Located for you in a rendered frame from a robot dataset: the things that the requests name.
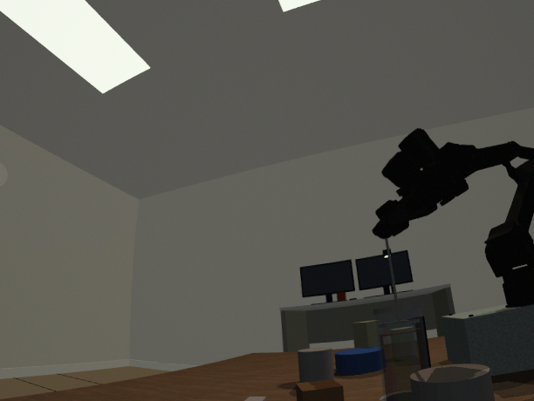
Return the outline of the dark grey cylinder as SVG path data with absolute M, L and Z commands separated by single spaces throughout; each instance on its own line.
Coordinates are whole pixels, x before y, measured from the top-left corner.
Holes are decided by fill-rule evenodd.
M 298 351 L 300 383 L 334 380 L 332 348 L 310 348 Z
M 451 364 L 410 375 L 413 401 L 495 401 L 490 368 Z

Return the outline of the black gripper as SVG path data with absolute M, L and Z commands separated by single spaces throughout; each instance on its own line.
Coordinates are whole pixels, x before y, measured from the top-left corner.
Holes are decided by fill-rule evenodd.
M 400 192 L 403 197 L 400 201 L 388 200 L 375 210 L 380 221 L 394 225 L 392 236 L 408 228 L 409 221 L 433 213 L 439 202 L 443 206 L 459 194 L 458 185 L 440 163 L 431 162 L 417 175 L 425 178 L 421 182 L 412 179 L 407 183 Z

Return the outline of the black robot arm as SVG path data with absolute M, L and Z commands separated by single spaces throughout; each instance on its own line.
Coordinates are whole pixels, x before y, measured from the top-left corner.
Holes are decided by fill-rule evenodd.
M 447 142 L 439 149 L 428 134 L 417 128 L 398 145 L 397 152 L 382 170 L 382 175 L 404 190 L 412 179 L 431 162 L 440 163 L 458 185 L 459 194 L 469 190 L 465 178 L 478 170 L 503 165 L 517 183 L 506 221 L 490 230 L 484 242 L 485 256 L 495 277 L 503 277 L 503 291 L 509 307 L 534 304 L 534 244 L 529 234 L 534 214 L 534 148 L 509 141 L 497 146 L 476 148 Z M 510 161 L 516 157 L 527 160 L 515 168 Z M 521 268 L 516 268 L 518 266 Z

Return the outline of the glass french press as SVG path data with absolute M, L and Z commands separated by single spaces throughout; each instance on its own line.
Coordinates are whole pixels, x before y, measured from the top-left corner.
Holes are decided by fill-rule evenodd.
M 413 401 L 410 375 L 431 368 L 425 318 L 421 302 L 398 306 L 393 265 L 387 238 L 394 225 L 386 220 L 375 227 L 377 236 L 386 240 L 395 306 L 373 309 L 379 343 L 383 397 L 380 401 Z

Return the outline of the dark blue short cylinder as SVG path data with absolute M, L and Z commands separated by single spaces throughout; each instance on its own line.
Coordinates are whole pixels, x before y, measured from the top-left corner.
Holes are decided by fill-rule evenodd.
M 340 374 L 362 374 L 380 370 L 379 347 L 341 350 L 334 354 L 336 372 Z

